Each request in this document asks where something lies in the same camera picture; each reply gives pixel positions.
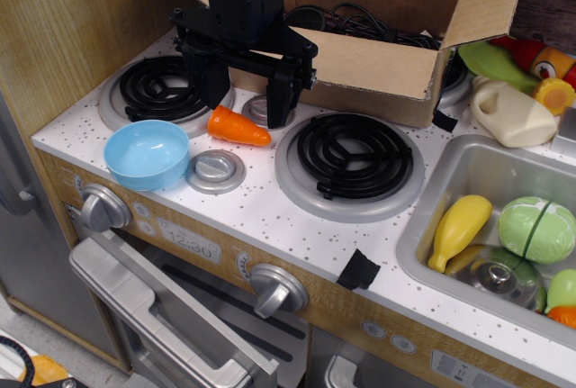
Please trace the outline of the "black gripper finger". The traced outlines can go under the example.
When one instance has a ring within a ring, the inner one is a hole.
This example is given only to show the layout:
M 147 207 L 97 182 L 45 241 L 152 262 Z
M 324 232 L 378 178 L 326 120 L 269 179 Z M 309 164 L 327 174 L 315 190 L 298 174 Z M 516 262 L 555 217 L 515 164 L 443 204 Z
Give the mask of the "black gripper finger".
M 267 127 L 283 127 L 288 120 L 289 112 L 298 103 L 302 90 L 299 78 L 300 61 L 284 57 L 279 61 L 274 74 L 268 78 L 266 87 Z
M 190 80 L 200 100 L 216 109 L 230 90 L 228 66 L 220 61 L 221 49 L 183 46 L 182 55 Z

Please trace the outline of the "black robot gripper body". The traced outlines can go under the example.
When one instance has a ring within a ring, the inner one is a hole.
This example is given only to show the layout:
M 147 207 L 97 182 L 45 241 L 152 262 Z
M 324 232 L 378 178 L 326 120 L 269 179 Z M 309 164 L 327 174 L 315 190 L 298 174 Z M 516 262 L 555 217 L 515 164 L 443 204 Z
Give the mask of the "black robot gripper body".
M 312 60 L 318 47 L 294 31 L 283 17 L 284 0 L 209 0 L 209 6 L 175 9 L 179 47 L 221 49 L 220 61 L 263 77 L 271 77 L 284 57 L 300 61 L 302 89 L 316 82 Z

